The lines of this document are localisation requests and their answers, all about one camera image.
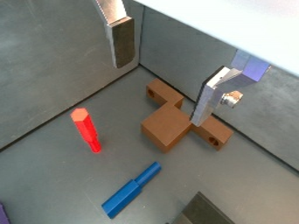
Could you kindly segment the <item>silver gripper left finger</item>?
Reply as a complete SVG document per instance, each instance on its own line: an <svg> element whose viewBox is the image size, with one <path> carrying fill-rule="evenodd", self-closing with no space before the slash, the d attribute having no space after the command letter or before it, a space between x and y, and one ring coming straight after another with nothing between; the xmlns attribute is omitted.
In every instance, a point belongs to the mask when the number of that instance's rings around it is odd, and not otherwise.
<svg viewBox="0 0 299 224"><path fill-rule="evenodd" d="M135 58L135 20L127 15L123 0L93 0L101 16L109 41L112 62L116 68Z"/></svg>

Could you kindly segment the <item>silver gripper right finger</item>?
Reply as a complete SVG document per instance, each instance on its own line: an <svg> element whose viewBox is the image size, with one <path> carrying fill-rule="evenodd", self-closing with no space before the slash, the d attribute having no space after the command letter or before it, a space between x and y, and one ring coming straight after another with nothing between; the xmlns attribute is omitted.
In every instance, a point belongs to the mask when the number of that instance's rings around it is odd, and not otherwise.
<svg viewBox="0 0 299 224"><path fill-rule="evenodd" d="M237 50L231 66L221 66L201 83L191 123L199 127L219 105L233 108L243 94L239 89L255 84L264 76L269 64L260 58Z"/></svg>

